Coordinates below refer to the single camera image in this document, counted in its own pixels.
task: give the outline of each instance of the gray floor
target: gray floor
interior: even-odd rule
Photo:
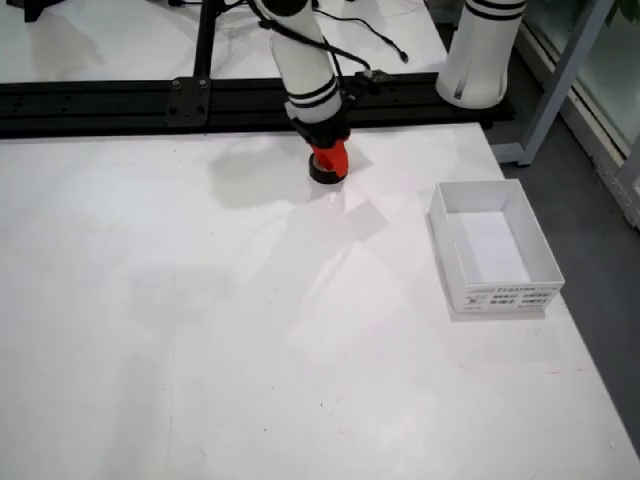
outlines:
[[[542,89],[517,54],[510,69],[510,100],[526,120]],[[532,166],[503,171],[527,192],[566,277],[565,301],[640,453],[640,233],[561,119]]]

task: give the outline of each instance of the black cable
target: black cable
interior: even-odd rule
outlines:
[[[284,25],[281,25],[278,22],[276,22],[274,20],[270,20],[269,18],[267,18],[264,15],[264,13],[262,13],[262,11],[255,4],[254,0],[246,0],[246,1],[247,1],[247,4],[249,5],[249,7],[251,8],[251,10],[253,11],[253,13],[255,13],[256,16],[260,19],[260,26],[262,28],[267,28],[267,29],[273,30],[274,32],[279,33],[283,37],[287,37],[287,38],[289,38],[291,40],[295,40],[296,42],[300,42],[303,45],[308,45],[310,47],[319,48],[320,50],[324,50],[325,52],[329,52],[331,54],[339,55],[341,57],[347,58],[347,59],[349,59],[349,60],[351,60],[353,62],[359,63],[367,71],[371,71],[371,65],[369,65],[369,63],[367,63],[366,60],[358,57],[357,55],[354,55],[352,53],[346,52],[346,51],[342,50],[341,48],[334,47],[326,39],[325,39],[325,43],[320,43],[320,42],[316,42],[315,40],[312,40],[312,39],[310,39],[308,37],[305,37],[304,35],[301,35],[301,34],[299,34],[298,32],[296,32],[294,30],[290,30],[287,27],[285,27]]]
[[[384,43],[386,43],[391,48],[393,48],[396,52],[398,52],[398,55],[400,56],[400,60],[402,60],[404,63],[407,63],[409,61],[409,55],[407,55],[406,52],[404,52],[400,47],[398,47],[398,45],[396,45],[396,43],[393,40],[391,40],[389,37],[385,37],[383,34],[378,32],[366,20],[363,20],[362,18],[357,18],[357,17],[346,17],[346,18],[336,17],[334,15],[331,15],[330,13],[327,13],[327,12],[324,12],[324,11],[320,10],[319,8],[314,8],[313,11],[316,12],[316,13],[319,13],[320,15],[324,15],[325,17],[329,17],[329,18],[331,18],[333,20],[337,20],[339,22],[361,23],[367,29],[369,29],[369,31],[371,33],[373,33],[375,36],[380,38],[380,40],[382,40]]]

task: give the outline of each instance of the white cylindrical robot base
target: white cylindrical robot base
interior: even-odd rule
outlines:
[[[507,91],[507,67],[523,0],[466,0],[436,91],[462,108],[490,108]]]

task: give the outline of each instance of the white cardboard box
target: white cardboard box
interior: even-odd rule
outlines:
[[[519,181],[439,183],[430,217],[455,311],[544,310],[564,285]]]

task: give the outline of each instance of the metal bracket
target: metal bracket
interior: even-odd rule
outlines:
[[[204,127],[209,118],[211,80],[178,77],[171,82],[167,124],[170,127]]]
[[[592,157],[593,165],[600,176],[600,179],[611,192],[614,200],[622,209],[625,220],[633,228],[640,229],[640,201],[635,191],[628,192],[627,189],[619,182],[616,173],[611,171],[597,157]]]

